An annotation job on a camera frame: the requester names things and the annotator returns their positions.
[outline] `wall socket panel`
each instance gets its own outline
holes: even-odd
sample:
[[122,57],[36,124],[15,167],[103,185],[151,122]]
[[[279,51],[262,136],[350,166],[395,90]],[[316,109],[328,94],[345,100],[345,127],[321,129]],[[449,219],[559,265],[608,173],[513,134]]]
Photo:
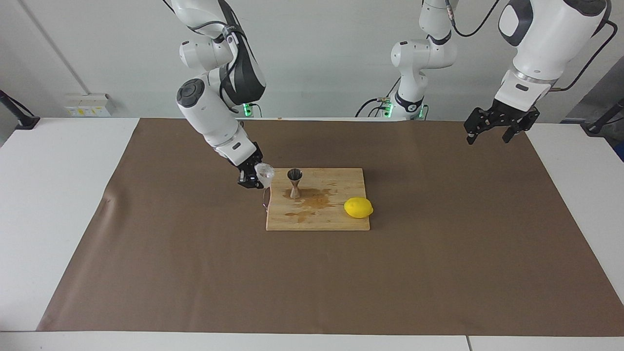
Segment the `wall socket panel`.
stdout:
[[66,95],[65,110],[72,117],[111,117],[114,106],[106,94]]

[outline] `table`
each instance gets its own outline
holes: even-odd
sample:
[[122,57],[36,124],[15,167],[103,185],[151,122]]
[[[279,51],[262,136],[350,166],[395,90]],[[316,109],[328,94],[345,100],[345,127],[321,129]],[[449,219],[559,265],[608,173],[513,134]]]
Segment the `table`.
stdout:
[[[137,123],[138,119],[44,119],[33,131],[15,132],[0,149],[0,330],[36,328]],[[624,164],[604,140],[587,137],[578,126],[538,124],[529,138],[618,296],[624,299],[624,216],[618,208],[624,199]],[[310,350],[372,350],[382,345],[389,350],[455,351],[468,350],[468,341],[474,351],[624,349],[624,338],[0,334],[0,346],[9,350],[42,346],[60,350],[68,344],[85,350],[98,350],[101,345],[117,349],[202,345],[279,350],[297,344]]]

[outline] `yellow lemon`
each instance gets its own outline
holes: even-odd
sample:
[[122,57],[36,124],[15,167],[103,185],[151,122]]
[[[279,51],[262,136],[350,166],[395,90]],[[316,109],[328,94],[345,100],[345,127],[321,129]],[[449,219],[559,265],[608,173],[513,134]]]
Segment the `yellow lemon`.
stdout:
[[366,218],[373,214],[373,205],[364,197],[352,197],[344,203],[344,211],[353,218]]

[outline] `brown paper sheet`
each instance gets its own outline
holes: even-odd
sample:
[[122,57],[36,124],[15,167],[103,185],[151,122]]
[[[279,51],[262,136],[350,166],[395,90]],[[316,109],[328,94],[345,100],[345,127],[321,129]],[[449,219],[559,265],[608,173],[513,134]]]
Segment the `brown paper sheet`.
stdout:
[[525,135],[247,122],[275,167],[361,167],[369,232],[266,232],[185,120],[142,119],[39,330],[622,336],[624,307]]

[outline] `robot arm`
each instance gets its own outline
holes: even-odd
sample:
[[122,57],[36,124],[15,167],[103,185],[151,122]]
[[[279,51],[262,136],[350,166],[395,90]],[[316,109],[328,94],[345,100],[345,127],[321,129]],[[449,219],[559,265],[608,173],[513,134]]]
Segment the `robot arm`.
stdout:
[[268,187],[256,173],[262,152],[233,115],[238,112],[234,106],[257,101],[266,87],[236,14],[225,0],[173,0],[172,6],[189,29],[207,37],[180,46],[182,62],[203,73],[178,90],[178,107],[206,142],[238,168],[240,185]]
[[399,88],[391,93],[393,117],[412,119],[418,115],[428,84],[423,69],[449,67],[457,59],[444,0],[424,0],[419,24],[427,33],[426,40],[402,41],[392,49],[392,63],[401,72]]
[[489,110],[476,108],[464,127],[468,143],[497,126],[509,142],[539,116],[535,103],[551,90],[565,66],[608,17],[608,0],[511,0],[499,20],[503,38],[517,48],[513,66]]

